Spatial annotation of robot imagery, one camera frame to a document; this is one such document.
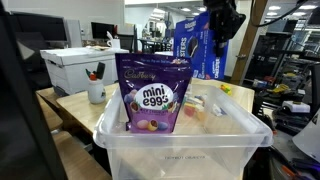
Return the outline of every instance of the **cable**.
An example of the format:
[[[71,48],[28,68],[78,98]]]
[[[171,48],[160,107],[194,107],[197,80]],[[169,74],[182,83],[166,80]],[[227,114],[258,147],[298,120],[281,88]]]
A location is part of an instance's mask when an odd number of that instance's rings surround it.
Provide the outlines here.
[[[296,11],[297,9],[299,9],[299,8],[300,8],[304,3],[306,3],[307,1],[309,1],[309,0],[302,0],[299,4],[297,4],[297,6],[296,6],[295,8],[293,8],[292,10],[290,10],[290,11],[288,11],[287,13],[283,14],[282,16],[280,16],[280,17],[278,17],[278,18],[276,18],[276,19],[274,19],[274,20],[272,20],[272,21],[270,21],[270,22],[268,22],[268,23],[257,25],[257,24],[255,24],[255,23],[253,22],[253,19],[252,19],[253,8],[254,8],[254,4],[255,4],[255,0],[252,0],[252,1],[251,1],[251,11],[250,11],[250,23],[251,23],[252,26],[257,27],[257,28],[259,28],[259,27],[264,27],[264,26],[268,26],[268,25],[270,25],[270,24],[273,24],[273,23],[281,20],[282,18],[286,17],[287,15],[293,13],[294,11]]]

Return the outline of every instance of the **mini eggs bag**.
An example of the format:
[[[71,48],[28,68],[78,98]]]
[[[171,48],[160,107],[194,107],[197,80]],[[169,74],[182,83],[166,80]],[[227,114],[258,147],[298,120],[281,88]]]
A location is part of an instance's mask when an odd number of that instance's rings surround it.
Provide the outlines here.
[[[121,95],[132,133],[171,133],[192,70],[189,58],[116,54]]]

